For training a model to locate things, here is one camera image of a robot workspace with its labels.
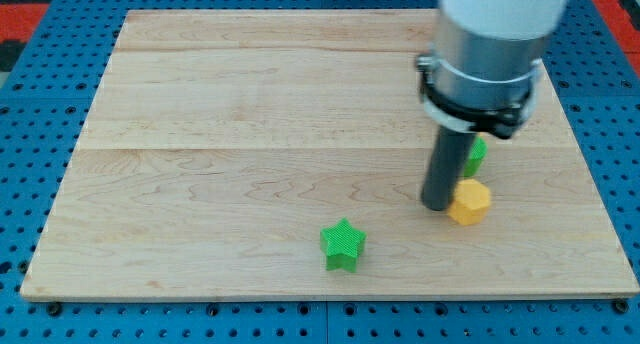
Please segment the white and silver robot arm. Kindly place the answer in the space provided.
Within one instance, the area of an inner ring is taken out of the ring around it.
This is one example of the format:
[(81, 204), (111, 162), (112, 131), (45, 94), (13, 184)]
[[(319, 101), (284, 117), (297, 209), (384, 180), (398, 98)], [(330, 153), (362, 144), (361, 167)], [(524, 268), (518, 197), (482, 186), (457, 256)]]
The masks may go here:
[(541, 56), (568, 0), (438, 0), (416, 59), (425, 112), (460, 133), (511, 138), (536, 107)]

